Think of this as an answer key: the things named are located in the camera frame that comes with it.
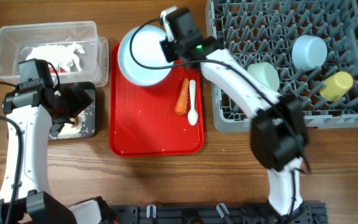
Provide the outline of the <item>light green bowl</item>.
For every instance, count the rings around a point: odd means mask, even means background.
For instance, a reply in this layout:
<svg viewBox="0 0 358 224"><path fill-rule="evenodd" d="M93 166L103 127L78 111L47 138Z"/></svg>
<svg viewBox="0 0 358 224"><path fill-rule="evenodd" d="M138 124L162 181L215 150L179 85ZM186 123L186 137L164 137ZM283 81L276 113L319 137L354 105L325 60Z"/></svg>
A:
<svg viewBox="0 0 358 224"><path fill-rule="evenodd" d="M267 88L278 91L280 81L275 67L268 62L250 64L248 73Z"/></svg>

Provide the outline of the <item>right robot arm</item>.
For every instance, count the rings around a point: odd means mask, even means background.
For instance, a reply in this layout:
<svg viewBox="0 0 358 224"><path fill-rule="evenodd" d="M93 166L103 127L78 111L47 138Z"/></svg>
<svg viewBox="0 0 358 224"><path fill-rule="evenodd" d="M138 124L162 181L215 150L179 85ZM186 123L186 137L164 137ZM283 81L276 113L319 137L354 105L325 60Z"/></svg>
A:
<svg viewBox="0 0 358 224"><path fill-rule="evenodd" d="M161 12L168 61L180 59L222 89L250 120L250 148L268 171L268 202L282 223L298 216L301 165L306 163L308 131L300 102L281 95L253 78L213 36L203 37L190 10L175 6Z"/></svg>

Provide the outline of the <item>light blue rice bowl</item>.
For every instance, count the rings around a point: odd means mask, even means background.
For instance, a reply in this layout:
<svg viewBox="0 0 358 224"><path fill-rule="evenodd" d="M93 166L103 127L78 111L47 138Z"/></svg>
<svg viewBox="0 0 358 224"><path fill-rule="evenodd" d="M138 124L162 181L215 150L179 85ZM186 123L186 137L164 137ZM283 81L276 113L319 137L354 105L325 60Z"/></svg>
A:
<svg viewBox="0 0 358 224"><path fill-rule="evenodd" d="M320 67L326 61L328 48L325 41L316 36L302 35L292 48L292 61L296 69L305 72Z"/></svg>

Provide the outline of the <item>large light blue plate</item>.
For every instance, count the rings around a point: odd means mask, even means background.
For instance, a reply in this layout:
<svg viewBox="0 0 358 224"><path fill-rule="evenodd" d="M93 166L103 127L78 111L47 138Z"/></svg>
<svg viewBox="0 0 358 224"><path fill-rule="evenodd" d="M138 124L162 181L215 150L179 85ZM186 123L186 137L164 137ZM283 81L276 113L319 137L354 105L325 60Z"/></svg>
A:
<svg viewBox="0 0 358 224"><path fill-rule="evenodd" d="M139 32L136 28L130 30L122 39L117 53L119 69L124 77L138 86L151 86L161 82L170 69L157 70L155 67L171 66L160 46L165 40L166 33L156 27L147 25ZM150 70L140 64L153 67Z"/></svg>

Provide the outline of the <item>white tissue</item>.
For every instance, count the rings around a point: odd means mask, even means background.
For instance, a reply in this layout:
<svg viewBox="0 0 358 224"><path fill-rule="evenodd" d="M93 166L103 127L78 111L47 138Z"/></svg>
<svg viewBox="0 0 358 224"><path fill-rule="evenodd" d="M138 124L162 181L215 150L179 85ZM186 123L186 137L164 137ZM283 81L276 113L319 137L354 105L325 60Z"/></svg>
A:
<svg viewBox="0 0 358 224"><path fill-rule="evenodd" d="M83 46L73 43L64 45L41 45L38 47L24 47L20 55L26 60L33 58L50 62L55 68L62 68L65 72L71 72L72 66L75 66L79 72L83 69L80 65L80 58L77 54L85 54Z"/></svg>

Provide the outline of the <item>orange carrot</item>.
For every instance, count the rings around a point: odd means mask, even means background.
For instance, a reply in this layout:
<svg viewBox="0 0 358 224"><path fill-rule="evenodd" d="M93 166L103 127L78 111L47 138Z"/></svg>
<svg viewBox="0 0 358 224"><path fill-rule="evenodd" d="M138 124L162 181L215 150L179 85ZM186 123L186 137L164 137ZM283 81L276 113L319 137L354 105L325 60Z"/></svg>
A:
<svg viewBox="0 0 358 224"><path fill-rule="evenodd" d="M184 115L187 109L187 101L188 101L188 88L189 88L189 79L185 78L183 80L180 94L175 106L175 112L178 115Z"/></svg>

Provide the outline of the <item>yellow cup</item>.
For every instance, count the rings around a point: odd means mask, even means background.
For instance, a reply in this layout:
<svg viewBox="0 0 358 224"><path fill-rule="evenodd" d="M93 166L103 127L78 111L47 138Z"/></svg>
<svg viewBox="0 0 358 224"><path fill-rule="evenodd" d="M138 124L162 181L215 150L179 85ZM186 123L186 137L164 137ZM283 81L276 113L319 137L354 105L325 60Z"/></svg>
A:
<svg viewBox="0 0 358 224"><path fill-rule="evenodd" d="M324 86L319 94L328 101L334 102L342 98L353 86L354 79L350 73L337 72L323 81Z"/></svg>

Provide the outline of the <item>white rice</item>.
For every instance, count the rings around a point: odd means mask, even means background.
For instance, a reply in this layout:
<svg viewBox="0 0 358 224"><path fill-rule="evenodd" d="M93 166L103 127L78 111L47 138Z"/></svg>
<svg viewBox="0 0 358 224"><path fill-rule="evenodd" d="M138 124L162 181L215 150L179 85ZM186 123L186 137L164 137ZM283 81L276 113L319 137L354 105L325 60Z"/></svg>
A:
<svg viewBox="0 0 358 224"><path fill-rule="evenodd" d="M70 124L65 124L55 139L74 139L90 138L95 134L96 123L93 112L82 111L78 116L77 127L72 128Z"/></svg>

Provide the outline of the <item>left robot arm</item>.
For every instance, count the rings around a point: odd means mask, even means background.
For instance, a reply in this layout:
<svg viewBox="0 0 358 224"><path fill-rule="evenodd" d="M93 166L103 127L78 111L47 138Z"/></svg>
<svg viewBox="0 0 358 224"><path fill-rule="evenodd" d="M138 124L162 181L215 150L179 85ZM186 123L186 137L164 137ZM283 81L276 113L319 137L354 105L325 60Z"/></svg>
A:
<svg viewBox="0 0 358 224"><path fill-rule="evenodd" d="M78 83L65 88L52 80L50 62L19 63L21 82L2 103L7 122L6 171L0 190L0 223L18 223L28 214L33 223L102 223L99 198L66 207L50 193L47 148L50 133L59 133L93 102Z"/></svg>

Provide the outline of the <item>red snack wrapper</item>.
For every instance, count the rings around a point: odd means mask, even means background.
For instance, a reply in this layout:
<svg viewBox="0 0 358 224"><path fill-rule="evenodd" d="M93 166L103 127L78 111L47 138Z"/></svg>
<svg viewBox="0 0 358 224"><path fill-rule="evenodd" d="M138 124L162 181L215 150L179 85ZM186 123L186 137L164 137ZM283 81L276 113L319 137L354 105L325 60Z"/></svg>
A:
<svg viewBox="0 0 358 224"><path fill-rule="evenodd" d="M48 67L49 67L50 73L51 73L52 75L55 74L55 70L56 70L57 73L63 73L63 72L64 72L64 69L63 69L63 68L60 68L60 67L53 68L51 65L49 65Z"/></svg>

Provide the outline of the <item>white spoon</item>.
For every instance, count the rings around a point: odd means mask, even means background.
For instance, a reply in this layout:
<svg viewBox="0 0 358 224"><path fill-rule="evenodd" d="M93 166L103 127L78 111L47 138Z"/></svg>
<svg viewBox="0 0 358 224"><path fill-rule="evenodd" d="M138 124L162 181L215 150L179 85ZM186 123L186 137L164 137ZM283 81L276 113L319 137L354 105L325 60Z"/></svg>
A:
<svg viewBox="0 0 358 224"><path fill-rule="evenodd" d="M188 112L188 122L190 125L195 126L198 122L198 112L195 109L195 95L196 95L196 82L189 81L189 96L190 96L190 110Z"/></svg>

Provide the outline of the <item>brown mushroom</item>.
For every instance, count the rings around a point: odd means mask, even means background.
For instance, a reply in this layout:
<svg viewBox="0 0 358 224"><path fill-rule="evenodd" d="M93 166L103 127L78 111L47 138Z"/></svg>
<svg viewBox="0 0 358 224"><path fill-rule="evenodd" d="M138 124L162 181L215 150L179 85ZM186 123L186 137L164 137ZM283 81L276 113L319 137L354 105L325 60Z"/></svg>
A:
<svg viewBox="0 0 358 224"><path fill-rule="evenodd" d="M78 119L78 117L70 118L70 119L67 121L67 123L70 124L72 128L75 128L75 127L77 127L77 125L78 125L78 123L79 123L79 119Z"/></svg>

